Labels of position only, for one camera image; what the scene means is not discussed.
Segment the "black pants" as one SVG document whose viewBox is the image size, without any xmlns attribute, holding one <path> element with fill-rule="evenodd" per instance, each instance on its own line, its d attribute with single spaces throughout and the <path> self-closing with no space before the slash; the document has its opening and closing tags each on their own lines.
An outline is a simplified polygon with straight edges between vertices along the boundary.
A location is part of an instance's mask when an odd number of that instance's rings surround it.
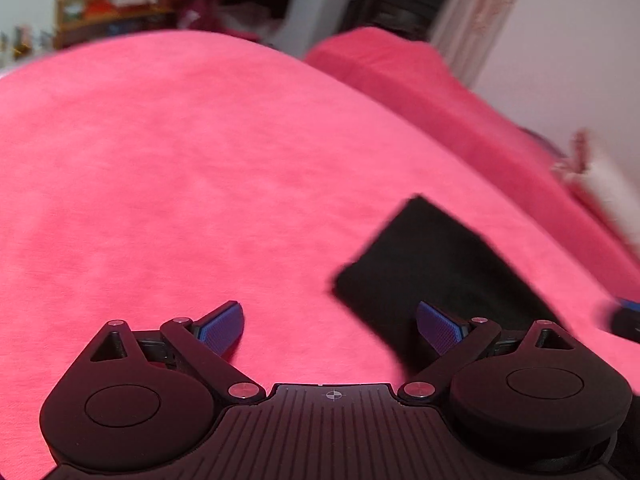
<svg viewBox="0 0 640 480">
<path fill-rule="evenodd" d="M 409 198 L 357 260 L 335 275 L 334 296 L 394 352 L 406 374 L 430 364 L 421 338 L 421 302 L 462 320 L 484 316 L 526 330 L 556 315 L 485 243 L 421 195 Z"/>
</svg>

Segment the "cream folded quilt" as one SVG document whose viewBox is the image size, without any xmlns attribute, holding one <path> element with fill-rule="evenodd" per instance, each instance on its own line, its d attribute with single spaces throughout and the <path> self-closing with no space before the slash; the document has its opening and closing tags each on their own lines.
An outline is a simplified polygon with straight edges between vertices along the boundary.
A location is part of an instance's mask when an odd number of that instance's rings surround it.
<svg viewBox="0 0 640 480">
<path fill-rule="evenodd" d="M 570 156 L 551 172 L 639 258 L 639 192 L 592 130 L 574 133 Z"/>
</svg>

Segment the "near pink bed cover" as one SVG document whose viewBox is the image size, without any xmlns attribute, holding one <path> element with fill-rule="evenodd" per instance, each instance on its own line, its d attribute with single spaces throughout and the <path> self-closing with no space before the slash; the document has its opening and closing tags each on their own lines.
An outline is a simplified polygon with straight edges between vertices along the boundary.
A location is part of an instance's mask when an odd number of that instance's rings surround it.
<svg viewBox="0 0 640 480">
<path fill-rule="evenodd" d="M 418 128 L 285 54 L 157 32 L 1 79 L 1 471 L 53 466 L 44 399 L 107 321 L 155 330 L 242 304 L 234 362 L 276 382 L 397 385 L 333 274 L 420 194 L 482 234 L 576 338 L 639 381 L 605 289 Z"/>
</svg>

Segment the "pink bed cover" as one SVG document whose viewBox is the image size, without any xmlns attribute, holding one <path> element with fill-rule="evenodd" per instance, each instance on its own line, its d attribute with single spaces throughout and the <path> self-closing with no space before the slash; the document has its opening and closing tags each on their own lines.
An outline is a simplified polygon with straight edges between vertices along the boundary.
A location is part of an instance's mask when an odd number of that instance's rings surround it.
<svg viewBox="0 0 640 480">
<path fill-rule="evenodd" d="M 53 466 L 44 399 L 107 321 L 155 330 L 242 304 L 234 362 L 276 382 L 397 385 L 333 274 L 420 194 L 482 234 L 576 338 L 639 381 L 605 289 L 418 128 L 285 54 L 157 32 L 1 79 L 1 471 Z"/>
<path fill-rule="evenodd" d="M 465 88 L 430 44 L 365 27 L 321 41 L 305 61 L 460 157 L 612 295 L 639 298 L 638 258 L 553 173 L 560 156 Z"/>
</svg>

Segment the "far pink bed cover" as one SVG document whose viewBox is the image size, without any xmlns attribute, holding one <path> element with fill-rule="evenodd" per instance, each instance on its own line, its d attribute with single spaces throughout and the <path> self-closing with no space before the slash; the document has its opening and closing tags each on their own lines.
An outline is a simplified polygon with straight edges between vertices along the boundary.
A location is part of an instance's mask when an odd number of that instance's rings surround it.
<svg viewBox="0 0 640 480">
<path fill-rule="evenodd" d="M 365 27 L 321 41 L 305 61 L 460 157 L 612 295 L 639 298 L 638 258 L 553 173 L 560 156 L 465 88 L 430 44 Z"/>
</svg>

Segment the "pink floral curtain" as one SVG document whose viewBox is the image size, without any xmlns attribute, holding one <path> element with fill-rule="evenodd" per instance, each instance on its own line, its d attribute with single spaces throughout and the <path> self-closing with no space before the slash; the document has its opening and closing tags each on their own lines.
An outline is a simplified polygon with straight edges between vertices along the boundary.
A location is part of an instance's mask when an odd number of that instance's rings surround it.
<svg viewBox="0 0 640 480">
<path fill-rule="evenodd" d="M 430 44 L 450 72 L 469 87 L 516 0 L 445 0 L 430 29 Z"/>
</svg>

